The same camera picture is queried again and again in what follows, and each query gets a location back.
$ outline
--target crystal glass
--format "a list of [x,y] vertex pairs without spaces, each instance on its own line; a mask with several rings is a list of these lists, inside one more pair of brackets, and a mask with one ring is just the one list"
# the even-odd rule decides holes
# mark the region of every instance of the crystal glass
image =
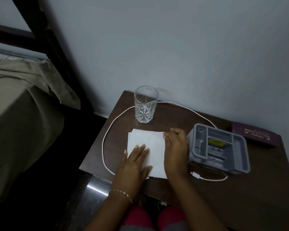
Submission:
[[151,86],[141,86],[136,89],[134,97],[136,119],[140,123],[148,123],[152,120],[158,103],[158,91]]

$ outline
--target folded napkin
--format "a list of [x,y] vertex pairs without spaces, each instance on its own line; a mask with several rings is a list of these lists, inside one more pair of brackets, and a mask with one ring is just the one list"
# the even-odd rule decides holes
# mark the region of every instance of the folded napkin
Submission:
[[163,132],[133,129],[132,132],[128,133],[127,156],[131,154],[136,144],[140,147],[143,143],[146,148],[150,148],[150,153],[142,168],[152,165],[153,168],[148,175],[149,177],[167,178],[164,169],[165,141]]

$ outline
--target yellow label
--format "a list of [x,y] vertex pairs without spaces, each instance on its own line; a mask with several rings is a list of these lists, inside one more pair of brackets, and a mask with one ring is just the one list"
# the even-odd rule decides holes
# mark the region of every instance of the yellow label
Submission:
[[215,145],[222,146],[222,147],[227,144],[227,143],[224,143],[224,142],[222,142],[222,141],[214,140],[214,139],[210,139],[210,140],[209,140],[209,143],[213,143],[213,144],[215,144]]

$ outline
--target dark brown tabletop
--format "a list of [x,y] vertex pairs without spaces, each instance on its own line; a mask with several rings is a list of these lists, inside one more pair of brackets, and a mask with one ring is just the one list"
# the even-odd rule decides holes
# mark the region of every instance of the dark brown tabletop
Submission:
[[[100,134],[93,143],[80,169],[112,182],[113,175],[102,162],[102,140],[111,122],[124,110],[134,105],[134,94],[124,91]],[[231,122],[207,114],[219,129],[227,130]],[[187,133],[196,123],[211,125],[195,113],[167,103],[157,104],[153,120],[141,124],[130,109],[112,125],[104,143],[106,165],[116,172],[127,148],[127,135],[132,129],[164,132],[171,127]],[[192,183],[204,200],[227,227],[241,230],[289,230],[289,163],[283,146],[263,147],[247,143],[250,173],[232,175],[225,181],[211,182],[190,176]],[[220,175],[192,167],[193,171],[209,179]],[[145,181],[142,192],[151,197],[180,206],[167,179],[150,178]]]

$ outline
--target plastic container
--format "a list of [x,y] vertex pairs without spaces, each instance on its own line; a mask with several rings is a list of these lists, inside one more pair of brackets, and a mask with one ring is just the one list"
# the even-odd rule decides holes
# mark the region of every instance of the plastic container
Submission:
[[189,162],[195,161],[233,174],[249,173],[247,145],[243,136],[198,123],[187,139]]

